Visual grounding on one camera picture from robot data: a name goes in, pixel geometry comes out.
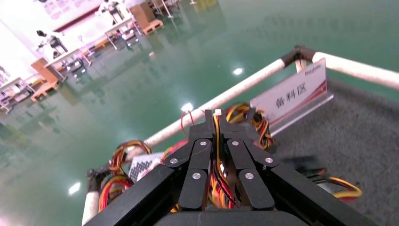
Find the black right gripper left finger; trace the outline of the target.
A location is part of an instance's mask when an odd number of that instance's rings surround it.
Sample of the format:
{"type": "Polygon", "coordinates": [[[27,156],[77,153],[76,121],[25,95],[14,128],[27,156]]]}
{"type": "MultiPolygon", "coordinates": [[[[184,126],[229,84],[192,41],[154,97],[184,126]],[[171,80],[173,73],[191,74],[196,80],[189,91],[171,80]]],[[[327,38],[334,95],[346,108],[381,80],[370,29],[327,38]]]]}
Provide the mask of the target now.
{"type": "Polygon", "coordinates": [[[166,166],[184,179],[177,201],[181,210],[204,210],[209,187],[209,165],[215,128],[212,110],[205,110],[205,121],[193,125],[188,142],[166,157],[166,166]]]}

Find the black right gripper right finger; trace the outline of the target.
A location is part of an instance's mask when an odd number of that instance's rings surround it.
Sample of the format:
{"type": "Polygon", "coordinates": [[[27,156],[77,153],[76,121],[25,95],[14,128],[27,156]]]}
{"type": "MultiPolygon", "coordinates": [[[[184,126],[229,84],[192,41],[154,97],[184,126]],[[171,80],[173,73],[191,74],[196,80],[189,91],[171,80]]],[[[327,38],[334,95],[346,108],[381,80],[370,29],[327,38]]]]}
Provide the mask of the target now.
{"type": "Polygon", "coordinates": [[[228,123],[224,113],[222,111],[220,117],[223,165],[235,205],[251,210],[272,210],[275,201],[263,177],[279,162],[256,146],[244,127],[228,123]]]}

